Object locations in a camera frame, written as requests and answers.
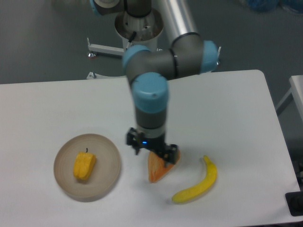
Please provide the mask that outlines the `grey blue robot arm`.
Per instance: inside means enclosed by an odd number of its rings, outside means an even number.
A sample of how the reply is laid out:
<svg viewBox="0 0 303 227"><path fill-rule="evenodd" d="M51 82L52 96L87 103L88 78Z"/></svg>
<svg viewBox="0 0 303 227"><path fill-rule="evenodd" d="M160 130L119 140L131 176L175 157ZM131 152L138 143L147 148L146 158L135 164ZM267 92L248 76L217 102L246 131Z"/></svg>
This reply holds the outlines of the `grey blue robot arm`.
<svg viewBox="0 0 303 227"><path fill-rule="evenodd" d="M122 68L134 101L136 127L126 134L135 152L147 149L175 164L178 147L165 142L168 81L216 69L220 48L200 37L187 1L92 0L100 15L116 14L115 28L126 40Z"/></svg>

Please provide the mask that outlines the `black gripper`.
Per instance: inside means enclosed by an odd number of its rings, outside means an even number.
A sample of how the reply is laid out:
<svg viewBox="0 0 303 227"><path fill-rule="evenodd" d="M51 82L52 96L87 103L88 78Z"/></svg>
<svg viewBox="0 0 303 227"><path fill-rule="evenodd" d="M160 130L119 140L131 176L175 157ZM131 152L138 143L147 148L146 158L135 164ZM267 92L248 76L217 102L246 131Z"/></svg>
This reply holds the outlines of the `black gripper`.
<svg viewBox="0 0 303 227"><path fill-rule="evenodd" d="M169 164L175 165L178 160L178 146L176 144L166 145L165 127L146 129L143 127L130 128L126 134L126 144L131 146L138 155L140 149L144 148L155 153L164 160L164 167Z"/></svg>

